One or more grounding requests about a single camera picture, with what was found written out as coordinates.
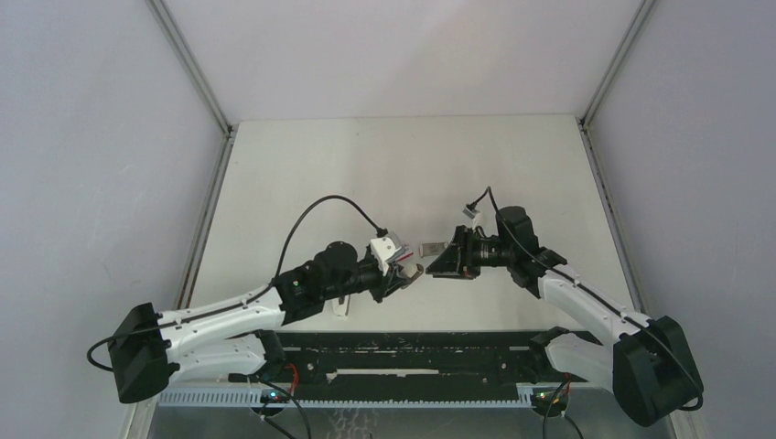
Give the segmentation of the beige mini stapler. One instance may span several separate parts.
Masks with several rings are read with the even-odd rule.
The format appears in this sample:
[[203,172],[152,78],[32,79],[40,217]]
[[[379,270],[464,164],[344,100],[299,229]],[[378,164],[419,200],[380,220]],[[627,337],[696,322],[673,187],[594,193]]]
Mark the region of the beige mini stapler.
[[424,273],[424,271],[424,267],[418,263],[401,264],[398,275],[405,282],[411,284],[412,282],[416,281]]

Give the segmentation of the red white staple box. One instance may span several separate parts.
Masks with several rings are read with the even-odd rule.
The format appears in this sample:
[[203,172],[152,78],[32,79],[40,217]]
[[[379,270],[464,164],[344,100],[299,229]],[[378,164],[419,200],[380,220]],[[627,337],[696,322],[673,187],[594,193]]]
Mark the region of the red white staple box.
[[413,256],[415,256],[415,252],[406,252],[405,254],[401,255],[398,258],[396,258],[392,263],[404,262],[404,261],[412,258]]

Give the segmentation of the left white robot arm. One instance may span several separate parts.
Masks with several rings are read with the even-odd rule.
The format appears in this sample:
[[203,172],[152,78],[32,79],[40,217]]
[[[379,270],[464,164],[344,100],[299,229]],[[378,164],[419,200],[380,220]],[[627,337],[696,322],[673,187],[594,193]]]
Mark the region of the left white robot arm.
[[335,241],[270,284],[211,305],[157,312],[135,306],[108,342],[121,403],[147,400],[169,384],[228,375],[279,379],[286,354],[280,327],[316,316],[334,299],[367,292],[380,303],[422,273],[390,238],[372,240],[362,258]]

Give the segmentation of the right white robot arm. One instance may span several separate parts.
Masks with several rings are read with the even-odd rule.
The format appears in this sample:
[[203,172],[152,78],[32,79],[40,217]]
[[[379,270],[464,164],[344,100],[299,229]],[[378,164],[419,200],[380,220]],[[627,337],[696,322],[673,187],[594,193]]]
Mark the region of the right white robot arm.
[[526,210],[495,214],[498,232],[458,226],[426,268],[435,278],[474,280],[504,268],[535,298],[563,311],[593,341],[554,327],[533,339],[529,368],[539,380],[568,373],[609,391],[636,424],[651,426],[675,411],[696,411],[704,385],[684,330],[669,316],[651,318],[584,284],[566,258],[542,246]]

